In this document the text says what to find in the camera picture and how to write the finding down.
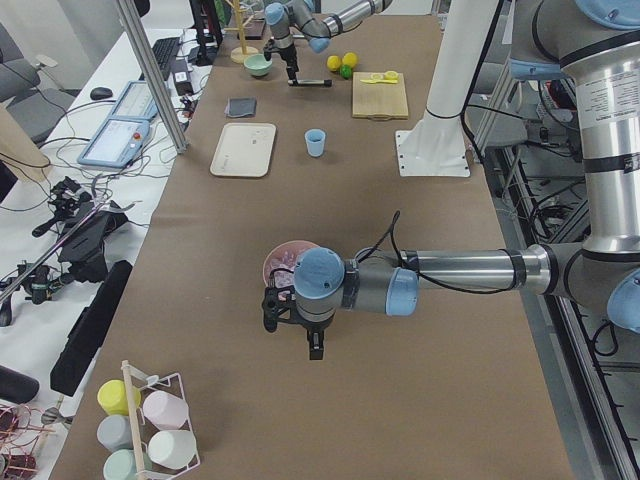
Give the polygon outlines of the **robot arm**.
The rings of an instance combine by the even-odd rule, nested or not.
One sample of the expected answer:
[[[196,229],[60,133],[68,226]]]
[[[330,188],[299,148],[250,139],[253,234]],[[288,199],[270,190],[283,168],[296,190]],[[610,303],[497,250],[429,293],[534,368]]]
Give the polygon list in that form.
[[[391,0],[357,1],[340,13],[318,19],[311,11],[312,1],[293,0],[286,3],[274,2],[264,10],[265,21],[271,38],[263,48],[263,56],[269,61],[273,55],[279,55],[286,63],[288,85],[330,87],[331,80],[299,80],[297,50],[291,29],[296,29],[308,42],[315,53],[321,53],[330,44],[332,38],[357,28],[361,22],[390,7]]]
[[[298,324],[310,356],[339,309],[411,315],[422,288],[472,294],[528,289],[564,297],[639,328],[639,5],[519,1],[510,70],[518,79],[569,76],[583,153],[591,232],[582,243],[444,252],[370,247],[351,260],[316,247],[298,259],[285,294],[267,294],[264,325]]]

